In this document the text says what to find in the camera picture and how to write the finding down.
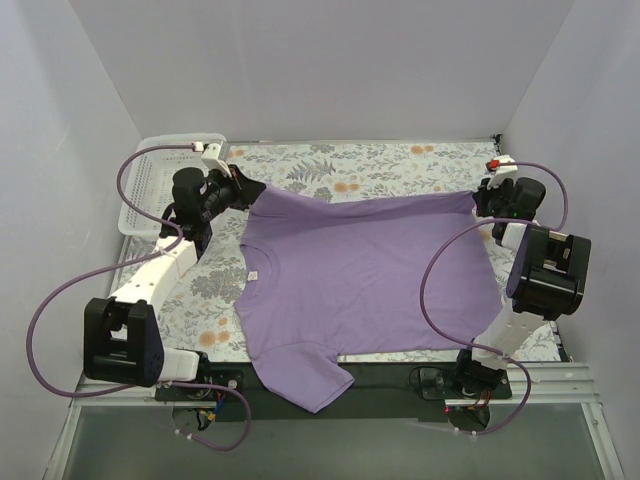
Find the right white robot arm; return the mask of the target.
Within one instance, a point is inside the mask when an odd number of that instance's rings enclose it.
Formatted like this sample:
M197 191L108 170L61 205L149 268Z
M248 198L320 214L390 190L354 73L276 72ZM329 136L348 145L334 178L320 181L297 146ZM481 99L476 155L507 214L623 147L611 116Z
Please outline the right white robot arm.
M477 214L498 220L492 237L515 260L502 310L456 359L452 385L464 397L496 390L506 379L506 358L545 322L574 314L584 298L592 242L522 223L534 219L545 195L541 182L526 177L485 178L473 194Z

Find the white plastic basket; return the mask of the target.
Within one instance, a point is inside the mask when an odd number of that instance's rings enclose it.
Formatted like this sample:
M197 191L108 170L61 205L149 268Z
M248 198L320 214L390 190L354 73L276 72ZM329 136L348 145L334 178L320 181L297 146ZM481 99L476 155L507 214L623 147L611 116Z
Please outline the white plastic basket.
M148 137L138 145L138 150L158 145L186 145L193 142L214 143L221 152L222 160L228 155L226 138L216 133L172 134ZM191 150L159 150L147 153L134 160L129 167L124 192L127 198L143 211L160 217L165 208L173 201L172 187L174 174L188 167L199 168L204 175L209 169L201 161L201 153ZM125 236L138 236L155 241L161 225L121 204L118 229Z

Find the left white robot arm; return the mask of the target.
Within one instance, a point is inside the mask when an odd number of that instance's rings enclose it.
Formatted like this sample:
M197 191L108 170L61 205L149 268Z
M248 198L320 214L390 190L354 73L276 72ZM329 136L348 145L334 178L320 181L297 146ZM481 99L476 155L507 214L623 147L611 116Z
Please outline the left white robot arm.
M172 202L164 210L153 250L133 277L107 299L94 298L84 311L84 373L92 380L151 387L178 382L193 400L213 386L202 352L163 344L157 316L168 295L201 259L213 236L212 221L228 209L244 211L264 192L264 183L237 166L203 173L196 167L172 178Z

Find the purple t shirt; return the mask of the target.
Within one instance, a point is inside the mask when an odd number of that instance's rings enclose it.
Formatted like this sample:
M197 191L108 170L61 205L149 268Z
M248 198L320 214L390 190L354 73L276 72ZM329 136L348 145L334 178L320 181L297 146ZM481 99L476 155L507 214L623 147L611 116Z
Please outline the purple t shirt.
M316 413L352 385L342 355L455 348L501 309L470 192L330 204L267 187L235 309L272 393Z

